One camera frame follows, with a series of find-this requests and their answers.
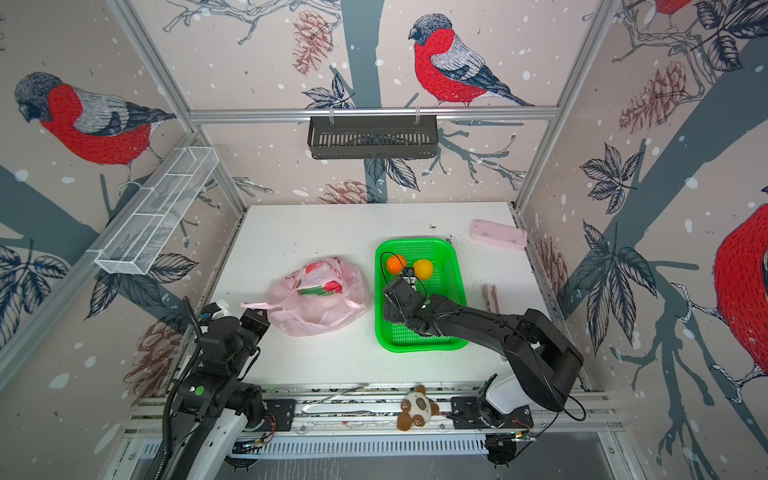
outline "white table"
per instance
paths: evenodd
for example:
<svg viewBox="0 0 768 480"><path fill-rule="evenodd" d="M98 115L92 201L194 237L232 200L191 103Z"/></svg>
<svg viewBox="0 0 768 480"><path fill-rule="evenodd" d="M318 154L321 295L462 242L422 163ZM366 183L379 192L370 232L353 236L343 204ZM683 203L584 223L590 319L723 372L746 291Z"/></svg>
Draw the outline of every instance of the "white table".
<svg viewBox="0 0 768 480"><path fill-rule="evenodd" d="M456 249L468 306L484 309L482 286L492 283L506 305L502 313L546 312L525 251L475 242L469 237L475 218L515 225L501 202L253 206L211 298L226 300L240 316L241 302L266 300L273 279L332 256L357 265L371 290L378 245L393 238L436 237L450 239ZM510 369L499 354L473 343L450 352L391 353L376 340L372 309L319 336L296 338L271 328L259 345L261 356L245 381L262 386L447 385L481 382Z"/></svg>

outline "plastic bag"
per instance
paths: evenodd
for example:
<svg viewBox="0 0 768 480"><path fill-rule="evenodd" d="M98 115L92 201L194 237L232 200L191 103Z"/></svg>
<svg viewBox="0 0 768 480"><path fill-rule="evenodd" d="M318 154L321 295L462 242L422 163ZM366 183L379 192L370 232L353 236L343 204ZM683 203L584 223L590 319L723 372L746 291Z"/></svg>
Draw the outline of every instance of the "plastic bag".
<svg viewBox="0 0 768 480"><path fill-rule="evenodd" d="M333 332L369 307L368 291L356 266L338 257L323 258L275 280L268 303L242 303L269 310L270 323L291 336Z"/></svg>

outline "orange fruit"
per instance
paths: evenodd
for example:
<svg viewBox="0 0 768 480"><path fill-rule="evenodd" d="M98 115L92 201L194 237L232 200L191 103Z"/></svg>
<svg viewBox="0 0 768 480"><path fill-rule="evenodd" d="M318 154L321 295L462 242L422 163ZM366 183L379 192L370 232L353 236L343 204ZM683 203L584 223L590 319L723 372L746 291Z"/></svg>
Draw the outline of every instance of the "orange fruit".
<svg viewBox="0 0 768 480"><path fill-rule="evenodd" d="M403 255L390 255L386 259L386 271L392 275L399 275L402 272L402 268L408 265L406 258Z"/></svg>
<svg viewBox="0 0 768 480"><path fill-rule="evenodd" d="M413 264L413 274L416 275L416 278L421 280L422 282L425 282L426 280L429 280L432 278L432 274L435 272L435 266L432 265L432 262L430 262L427 259L421 259L417 260L416 263Z"/></svg>

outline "dark gray hanging basket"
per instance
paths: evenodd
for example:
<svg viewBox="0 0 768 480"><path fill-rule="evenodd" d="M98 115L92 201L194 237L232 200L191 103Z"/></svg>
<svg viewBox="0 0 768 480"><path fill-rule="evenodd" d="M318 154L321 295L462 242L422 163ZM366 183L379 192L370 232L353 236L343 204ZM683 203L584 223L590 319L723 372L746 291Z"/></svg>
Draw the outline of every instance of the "dark gray hanging basket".
<svg viewBox="0 0 768 480"><path fill-rule="evenodd" d="M317 160L432 158L437 155L437 117L420 115L312 117L308 143Z"/></svg>

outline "bird's head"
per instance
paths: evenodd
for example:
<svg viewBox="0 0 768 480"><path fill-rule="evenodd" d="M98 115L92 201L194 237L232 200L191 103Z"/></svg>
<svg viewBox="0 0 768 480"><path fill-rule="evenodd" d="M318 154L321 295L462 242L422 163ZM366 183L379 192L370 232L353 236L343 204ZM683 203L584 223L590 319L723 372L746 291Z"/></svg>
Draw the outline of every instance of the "bird's head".
<svg viewBox="0 0 768 480"><path fill-rule="evenodd" d="M453 28L448 17L442 13L430 13L416 20L413 28L411 28L410 35L408 35L408 39L415 40L419 46L423 47L427 40L429 40L429 37L442 28Z"/></svg>
<svg viewBox="0 0 768 480"><path fill-rule="evenodd" d="M41 121L52 121L51 109L48 107L48 93L63 84L59 77L36 71L24 77L16 85L16 103L18 110L29 122L36 118Z"/></svg>

